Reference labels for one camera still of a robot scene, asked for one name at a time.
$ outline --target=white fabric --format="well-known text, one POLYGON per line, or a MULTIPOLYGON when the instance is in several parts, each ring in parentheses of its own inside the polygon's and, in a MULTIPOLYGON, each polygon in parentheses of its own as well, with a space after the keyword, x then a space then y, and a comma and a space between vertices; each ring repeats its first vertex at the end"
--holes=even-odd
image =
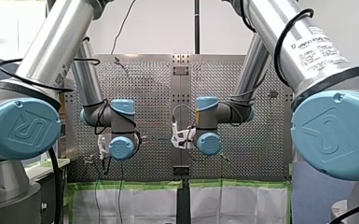
MULTIPOLYGON (((192 224, 286 224, 287 189, 232 187, 192 188, 192 224)), ((74 224, 120 224, 118 189, 78 191, 74 224)), ((121 191, 123 224, 176 223, 176 189, 121 191)))
POLYGON ((286 224, 287 189, 191 189, 192 224, 286 224))
MULTIPOLYGON (((74 224, 119 224, 118 189, 77 191, 74 224), (100 222, 98 222, 98 199, 100 222)), ((129 190, 120 196, 123 224, 168 224, 176 222, 176 189, 129 190)))

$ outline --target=wire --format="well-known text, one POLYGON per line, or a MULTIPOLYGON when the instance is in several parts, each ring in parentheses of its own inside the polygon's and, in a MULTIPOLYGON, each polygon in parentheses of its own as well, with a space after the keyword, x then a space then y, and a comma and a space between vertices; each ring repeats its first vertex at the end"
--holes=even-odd
POLYGON ((190 111, 190 113, 193 113, 193 109, 190 106, 188 106, 188 105, 177 105, 176 107, 173 108, 173 118, 175 118, 175 112, 176 112, 177 108, 179 108, 179 107, 185 107, 185 108, 188 109, 188 111, 190 111))
POLYGON ((261 80, 249 91, 246 91, 244 93, 241 93, 241 94, 238 94, 238 95, 230 95, 230 100, 232 101, 237 101, 237 102, 251 102, 251 101, 254 101, 255 98, 252 98, 252 99, 249 99, 249 100, 237 100, 237 99, 232 99, 232 98, 237 98, 237 97, 243 97, 245 95, 248 95, 248 94, 252 94, 254 91, 256 91, 260 86, 261 84, 263 84, 264 80, 266 80, 266 75, 263 76, 263 78, 261 78, 261 80))
POLYGON ((281 68, 281 50, 283 46, 284 39, 286 38, 287 34, 289 34, 292 27, 296 24, 297 21, 302 19, 305 16, 313 17, 313 10, 311 8, 306 8, 300 13, 298 13, 292 20, 290 20, 286 26, 284 27, 280 37, 278 38, 275 50, 274 50, 274 66, 275 66, 275 72, 279 78, 279 80, 287 87, 289 87, 289 84, 287 83, 286 79, 284 79, 282 74, 282 68, 281 68))
POLYGON ((243 23, 245 23, 245 26, 248 27, 249 30, 255 33, 255 28, 251 25, 248 18, 245 16, 245 11, 243 10, 243 0, 240 0, 240 10, 241 10, 241 18, 243 20, 243 23))
POLYGON ((123 216, 121 215, 121 207, 120 207, 120 198, 121 198, 121 190, 123 188, 123 181, 124 181, 124 167, 123 167, 123 161, 120 163, 120 171, 121 171, 121 181, 120 181, 120 187, 118 188, 118 214, 120 215, 120 224, 123 224, 123 216))
POLYGON ((238 117, 240 117, 241 122, 238 123, 238 124, 234 124, 234 123, 229 122, 229 124, 230 124, 231 126, 233 126, 233 127, 240 127, 240 126, 242 125, 242 123, 244 122, 243 116, 242 116, 241 112, 240 112, 237 108, 235 108, 235 106, 231 105, 231 104, 230 104, 231 102, 223 102, 223 101, 221 101, 220 103, 222 103, 222 104, 224 104, 224 105, 228 105, 228 107, 229 107, 231 110, 234 110, 235 113, 237 113, 238 117))
POLYGON ((347 217, 353 216, 354 214, 359 213, 359 206, 353 208, 352 210, 342 214, 339 217, 336 217, 333 221, 330 222, 330 224, 340 224, 342 220, 344 220, 347 217))
POLYGON ((132 155, 130 155, 127 160, 131 159, 132 157, 134 157, 138 151, 139 148, 141 148, 141 144, 142 144, 142 138, 141 138, 141 134, 138 131, 135 131, 136 137, 138 138, 138 146, 136 147, 135 151, 132 153, 132 155))
POLYGON ((104 160, 105 160, 105 158, 103 159, 103 170, 104 170, 104 175, 107 175, 109 173, 109 170, 110 170, 110 162, 112 161, 112 157, 109 157, 109 161, 107 162, 106 170, 104 168, 104 160))
MULTIPOLYGON (((33 86, 37 86, 37 87, 41 87, 41 88, 45 88, 45 89, 49 89, 49 90, 54 90, 54 91, 60 91, 60 92, 69 92, 69 91, 73 91, 71 89, 66 89, 66 88, 58 88, 58 87, 52 87, 52 86, 48 86, 39 82, 34 82, 31 79, 25 78, 25 77, 20 77, 14 73, 11 73, 9 71, 6 70, 6 68, 4 67, 4 65, 9 64, 9 63, 19 63, 21 62, 22 59, 12 59, 12 60, 6 60, 6 61, 2 61, 0 62, 0 71, 5 73, 6 75, 10 76, 10 77, 14 77, 26 84, 29 85, 33 85, 33 86)), ((93 65, 98 65, 101 63, 100 60, 98 59, 74 59, 74 61, 81 61, 81 62, 88 62, 88 61, 93 61, 96 62, 93 65)))
POLYGON ((186 141, 185 141, 185 144, 186 144, 186 145, 185 145, 185 151, 187 152, 188 157, 189 157, 192 161, 206 161, 206 160, 209 158, 208 156, 206 156, 205 158, 203 158, 203 159, 201 159, 201 160, 196 159, 196 158, 193 157, 193 155, 191 155, 189 149, 187 148, 188 137, 190 136, 190 131, 191 131, 191 129, 193 129, 194 127, 195 127, 195 121, 193 122, 192 125, 190 125, 190 126, 188 127, 188 133, 187 133, 187 137, 186 137, 186 141))
POLYGON ((113 52, 115 51, 118 37, 121 35, 121 31, 123 31, 124 24, 126 23, 126 20, 127 20, 127 18, 129 17, 129 15, 130 15, 132 6, 133 6, 133 4, 135 3, 135 1, 136 1, 136 0, 133 0, 132 3, 130 4, 129 10, 127 11, 127 15, 126 15, 126 17, 124 18, 124 21, 121 23, 120 30, 118 31, 118 34, 117 34, 116 37, 115 37, 115 42, 114 42, 114 44, 113 44, 112 51, 110 51, 110 54, 113 54, 113 52))
POLYGON ((100 132, 98 132, 98 127, 103 126, 101 123, 101 118, 104 115, 105 109, 109 106, 109 101, 107 99, 104 99, 104 103, 105 105, 101 107, 100 110, 98 111, 97 122, 94 125, 94 134, 96 135, 101 134, 106 130, 106 127, 104 127, 100 132))
POLYGON ((61 177, 60 177, 60 168, 58 166, 57 157, 55 155, 54 149, 51 147, 48 150, 48 154, 51 159, 51 164, 53 167, 54 174, 54 186, 55 186, 55 200, 56 200, 56 210, 54 215, 54 224, 60 224, 61 221, 61 211, 62 211, 62 198, 61 198, 61 177))

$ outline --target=table surface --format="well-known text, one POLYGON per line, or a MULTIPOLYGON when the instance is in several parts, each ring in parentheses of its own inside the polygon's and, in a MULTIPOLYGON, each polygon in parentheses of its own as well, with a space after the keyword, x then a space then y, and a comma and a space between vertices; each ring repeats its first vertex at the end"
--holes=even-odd
MULTIPOLYGON (((69 159, 58 159, 59 168, 63 168, 68 165, 71 161, 69 159)), ((53 168, 51 166, 51 161, 48 160, 42 164, 33 165, 25 168, 25 172, 28 175, 30 181, 37 181, 44 178, 45 176, 53 173, 53 168)))

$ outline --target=perforated metal panel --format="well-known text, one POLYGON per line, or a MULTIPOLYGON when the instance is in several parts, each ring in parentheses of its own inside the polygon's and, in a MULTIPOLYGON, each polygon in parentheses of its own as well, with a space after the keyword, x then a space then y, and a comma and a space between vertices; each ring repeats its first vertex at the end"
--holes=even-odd
MULTIPOLYGON (((220 101, 227 101, 236 86, 242 63, 243 57, 192 56, 192 106, 195 107, 196 98, 202 95, 217 96, 220 101)), ((288 141, 284 138, 288 134, 284 133, 284 126, 290 123, 289 104, 290 93, 276 77, 273 66, 270 66, 264 83, 257 91, 255 118, 240 127, 219 124, 223 157, 204 160, 197 151, 192 150, 197 161, 190 160, 191 178, 223 176, 282 180, 287 177, 290 149, 285 150, 285 145, 290 143, 284 142, 288 141), (270 97, 272 91, 278 92, 276 98, 270 97)))
MULTIPOLYGON (((173 76, 179 64, 177 55, 100 55, 97 67, 104 97, 132 98, 135 101, 135 120, 138 130, 147 136, 139 153, 124 162, 127 180, 154 181, 173 179, 174 165, 190 165, 190 178, 239 178, 284 180, 288 177, 291 158, 290 91, 281 84, 271 67, 257 93, 255 118, 234 128, 219 125, 223 140, 223 157, 202 161, 196 149, 189 153, 197 160, 186 159, 183 150, 171 145, 172 108, 186 104, 195 108, 195 100, 202 95, 215 95, 228 100, 240 74, 243 56, 192 55, 186 56, 183 66, 190 67, 188 76, 173 76), (277 91, 276 98, 269 97, 277 91)), ((111 161, 110 172, 103 175, 98 159, 97 136, 91 127, 79 120, 81 103, 77 91, 66 95, 67 155, 73 161, 69 167, 69 181, 89 181, 97 178, 120 179, 120 163, 111 161)), ((189 123, 185 108, 178 111, 182 128, 189 123)))
MULTIPOLYGON (((137 130, 146 140, 140 151, 130 161, 124 161, 124 178, 129 180, 171 180, 171 108, 170 55, 147 58, 118 55, 121 65, 114 63, 113 56, 101 56, 97 66, 104 97, 135 101, 137 130)), ((91 127, 79 120, 81 102, 77 91, 67 96, 69 117, 68 135, 74 138, 76 159, 69 169, 70 181, 87 181, 97 178, 120 179, 120 162, 111 161, 108 175, 102 174, 102 163, 98 160, 97 136, 91 127)))

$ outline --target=robotic arm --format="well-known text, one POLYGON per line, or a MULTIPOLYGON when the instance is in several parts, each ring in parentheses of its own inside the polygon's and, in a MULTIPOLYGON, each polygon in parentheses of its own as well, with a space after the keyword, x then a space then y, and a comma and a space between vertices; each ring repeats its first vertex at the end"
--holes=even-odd
MULTIPOLYGON (((57 1, 22 60, 17 78, 0 81, 0 160, 30 159, 56 142, 61 128, 58 91, 68 91, 62 86, 74 57, 92 56, 84 35, 108 2, 57 1)), ((81 119, 89 126, 112 127, 109 154, 116 160, 130 158, 141 144, 134 102, 104 100, 89 62, 74 62, 73 71, 84 105, 81 119)))
POLYGON ((218 123, 252 118, 255 88, 273 55, 279 78, 296 96, 291 133, 301 156, 324 174, 359 180, 359 66, 340 54, 312 21, 313 11, 295 0, 226 1, 256 34, 230 102, 197 99, 193 144, 214 155, 221 145, 218 123))

